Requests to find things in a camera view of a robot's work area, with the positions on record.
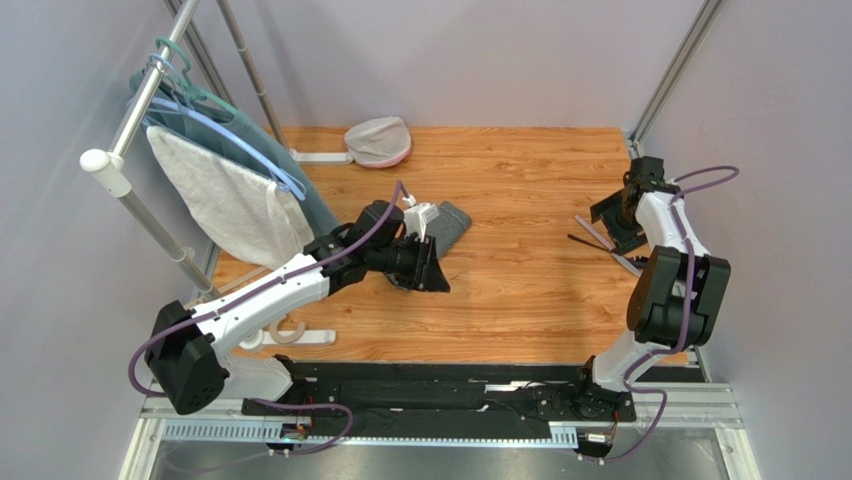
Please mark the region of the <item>grey cloth napkin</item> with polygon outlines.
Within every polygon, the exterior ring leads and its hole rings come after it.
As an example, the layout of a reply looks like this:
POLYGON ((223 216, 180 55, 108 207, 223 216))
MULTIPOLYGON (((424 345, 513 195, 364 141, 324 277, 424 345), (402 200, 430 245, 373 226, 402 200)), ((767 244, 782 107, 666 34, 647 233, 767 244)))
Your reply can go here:
POLYGON ((404 208, 401 233, 392 243, 395 265, 385 277, 406 291, 449 293, 451 286, 440 260, 471 225, 469 215, 448 201, 404 208))

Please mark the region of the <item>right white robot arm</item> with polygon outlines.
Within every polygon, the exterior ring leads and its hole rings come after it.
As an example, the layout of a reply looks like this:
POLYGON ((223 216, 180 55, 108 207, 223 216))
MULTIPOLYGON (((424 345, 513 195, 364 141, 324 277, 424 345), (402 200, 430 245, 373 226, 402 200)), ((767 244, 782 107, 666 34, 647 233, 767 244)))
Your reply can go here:
POLYGON ((731 275, 730 263, 698 240, 685 212, 686 190, 665 177, 657 157, 632 160, 623 187, 590 209, 614 252, 650 254, 631 294, 626 330, 589 362, 597 388, 626 392, 659 360, 709 340, 731 275))

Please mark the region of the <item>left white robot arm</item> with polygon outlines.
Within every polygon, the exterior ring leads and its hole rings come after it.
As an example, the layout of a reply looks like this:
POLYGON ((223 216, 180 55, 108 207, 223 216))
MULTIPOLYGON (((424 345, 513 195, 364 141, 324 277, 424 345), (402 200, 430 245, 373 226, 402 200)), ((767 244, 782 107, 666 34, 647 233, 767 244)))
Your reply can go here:
POLYGON ((449 292, 437 239, 428 232, 439 216, 434 203, 402 210, 377 200, 356 221, 315 238, 288 263, 235 293, 192 309, 178 301, 164 306, 140 358, 179 415, 217 399, 280 400, 296 382, 292 363, 281 355, 236 358, 233 350, 262 346, 263 328, 363 281, 370 271, 409 291, 449 292))

